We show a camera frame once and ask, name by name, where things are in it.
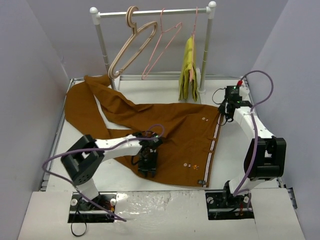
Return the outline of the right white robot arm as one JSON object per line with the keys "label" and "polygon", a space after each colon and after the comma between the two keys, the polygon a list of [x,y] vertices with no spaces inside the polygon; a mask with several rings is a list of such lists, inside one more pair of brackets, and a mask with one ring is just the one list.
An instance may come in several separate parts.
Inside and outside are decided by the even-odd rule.
{"label": "right white robot arm", "polygon": [[283,176],[287,143],[264,126],[247,100],[225,99],[218,110],[227,123],[238,123],[250,140],[242,172],[225,183],[221,195],[222,202],[232,207],[239,202],[240,195],[248,194],[261,183]]}

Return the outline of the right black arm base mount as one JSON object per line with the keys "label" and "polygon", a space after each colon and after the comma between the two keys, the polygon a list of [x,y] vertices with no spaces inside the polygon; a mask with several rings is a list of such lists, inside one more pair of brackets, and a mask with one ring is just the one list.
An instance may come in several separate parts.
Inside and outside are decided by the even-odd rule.
{"label": "right black arm base mount", "polygon": [[254,219],[249,195],[227,196],[222,190],[205,191],[207,218],[209,221]]}

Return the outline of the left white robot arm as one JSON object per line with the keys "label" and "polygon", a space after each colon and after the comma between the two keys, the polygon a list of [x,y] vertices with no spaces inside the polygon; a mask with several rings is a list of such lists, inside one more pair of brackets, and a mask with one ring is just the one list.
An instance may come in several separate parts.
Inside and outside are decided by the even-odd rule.
{"label": "left white robot arm", "polygon": [[108,140],[94,139],[87,134],[82,136],[60,161],[72,184],[84,195],[82,203],[89,209],[95,209],[100,205],[101,197],[93,176],[101,163],[130,156],[130,166],[137,166],[138,172],[144,177],[154,177],[158,159],[157,148],[162,144],[162,137],[152,131],[135,132]]}

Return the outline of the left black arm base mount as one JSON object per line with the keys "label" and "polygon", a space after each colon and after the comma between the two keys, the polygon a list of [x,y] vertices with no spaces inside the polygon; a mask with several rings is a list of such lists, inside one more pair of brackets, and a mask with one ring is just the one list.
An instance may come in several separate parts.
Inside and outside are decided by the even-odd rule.
{"label": "left black arm base mount", "polygon": [[95,204],[85,200],[79,193],[72,194],[67,222],[70,224],[71,234],[76,238],[86,234],[88,224],[109,224],[115,221],[115,217],[106,210],[115,212],[116,193],[100,192],[92,201]]}

